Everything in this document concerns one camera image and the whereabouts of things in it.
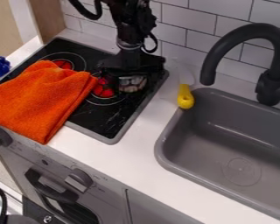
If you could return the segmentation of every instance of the black stovetop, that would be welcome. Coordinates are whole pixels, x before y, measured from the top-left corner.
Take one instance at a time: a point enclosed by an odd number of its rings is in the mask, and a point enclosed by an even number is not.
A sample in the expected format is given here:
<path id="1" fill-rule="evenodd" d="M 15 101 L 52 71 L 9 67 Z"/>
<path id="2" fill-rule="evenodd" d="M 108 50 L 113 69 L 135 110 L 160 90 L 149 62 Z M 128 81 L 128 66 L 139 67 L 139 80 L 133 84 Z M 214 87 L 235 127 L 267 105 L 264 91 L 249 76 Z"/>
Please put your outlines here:
<path id="1" fill-rule="evenodd" d="M 17 77 L 38 60 L 52 60 L 63 68 L 95 74 L 98 72 L 98 62 L 108 56 L 110 54 L 106 52 L 56 38 L 3 77 L 0 84 Z M 142 91 L 133 94 L 117 94 L 108 99 L 90 94 L 72 113 L 66 125 L 104 143 L 115 144 L 136 120 L 140 110 L 146 106 L 166 77 L 166 73 L 153 73 L 148 85 Z"/>

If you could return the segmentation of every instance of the gray cabinet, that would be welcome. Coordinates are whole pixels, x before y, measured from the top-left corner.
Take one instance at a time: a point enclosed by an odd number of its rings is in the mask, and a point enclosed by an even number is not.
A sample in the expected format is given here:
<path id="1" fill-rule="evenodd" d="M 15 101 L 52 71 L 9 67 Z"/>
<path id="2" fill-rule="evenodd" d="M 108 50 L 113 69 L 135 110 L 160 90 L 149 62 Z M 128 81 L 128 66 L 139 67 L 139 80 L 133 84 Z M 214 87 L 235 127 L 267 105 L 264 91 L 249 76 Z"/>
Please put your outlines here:
<path id="1" fill-rule="evenodd" d="M 129 210 L 133 224 L 198 224 L 186 216 L 144 194 L 127 191 Z"/>

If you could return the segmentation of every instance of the orange towel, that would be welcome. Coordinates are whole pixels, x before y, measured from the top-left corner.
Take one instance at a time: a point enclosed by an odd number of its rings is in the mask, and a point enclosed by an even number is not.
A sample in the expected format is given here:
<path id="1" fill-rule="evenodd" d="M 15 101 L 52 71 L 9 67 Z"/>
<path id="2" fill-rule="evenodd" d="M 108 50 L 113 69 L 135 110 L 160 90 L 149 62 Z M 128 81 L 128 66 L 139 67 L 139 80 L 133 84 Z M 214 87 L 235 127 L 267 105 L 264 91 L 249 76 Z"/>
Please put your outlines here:
<path id="1" fill-rule="evenodd" d="M 46 144 L 96 82 L 90 73 L 39 61 L 0 85 L 0 125 Z"/>

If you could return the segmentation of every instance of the faucet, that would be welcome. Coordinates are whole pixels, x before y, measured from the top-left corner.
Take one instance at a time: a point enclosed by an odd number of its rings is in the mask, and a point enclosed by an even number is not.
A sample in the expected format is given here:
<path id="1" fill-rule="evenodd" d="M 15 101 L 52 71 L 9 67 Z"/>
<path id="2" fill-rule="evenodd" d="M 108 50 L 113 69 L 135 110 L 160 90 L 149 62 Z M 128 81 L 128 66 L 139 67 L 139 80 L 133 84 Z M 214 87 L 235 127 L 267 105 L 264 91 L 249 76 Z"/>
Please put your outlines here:
<path id="1" fill-rule="evenodd" d="M 280 29 L 272 24 L 247 24 L 221 38 L 205 58 L 200 83 L 213 85 L 221 59 L 235 46 L 250 39 L 267 39 L 274 47 L 270 69 L 261 74 L 255 92 L 260 103 L 275 106 L 280 102 Z"/>

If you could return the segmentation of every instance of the gray sink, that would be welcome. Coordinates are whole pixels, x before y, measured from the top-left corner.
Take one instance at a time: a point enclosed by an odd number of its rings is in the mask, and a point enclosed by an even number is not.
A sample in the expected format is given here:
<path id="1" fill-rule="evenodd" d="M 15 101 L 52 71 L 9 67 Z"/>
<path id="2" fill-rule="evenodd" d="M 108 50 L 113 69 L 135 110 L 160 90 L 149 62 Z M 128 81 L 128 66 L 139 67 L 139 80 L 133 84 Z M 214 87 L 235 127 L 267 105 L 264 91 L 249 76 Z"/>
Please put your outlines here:
<path id="1" fill-rule="evenodd" d="M 193 94 L 157 140 L 157 161 L 280 220 L 280 110 L 211 88 Z"/>

